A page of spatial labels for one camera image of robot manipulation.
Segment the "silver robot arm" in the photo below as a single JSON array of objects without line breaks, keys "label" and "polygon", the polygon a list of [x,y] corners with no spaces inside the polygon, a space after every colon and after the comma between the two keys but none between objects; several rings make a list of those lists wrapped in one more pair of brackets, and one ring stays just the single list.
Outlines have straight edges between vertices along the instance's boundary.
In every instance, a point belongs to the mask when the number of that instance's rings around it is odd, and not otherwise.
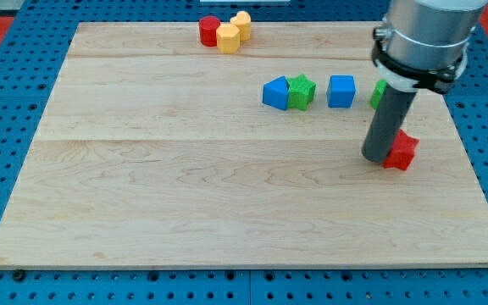
[{"label": "silver robot arm", "polygon": [[451,90],[468,61],[471,34],[487,0],[392,0],[373,30],[372,61],[400,92]]}]

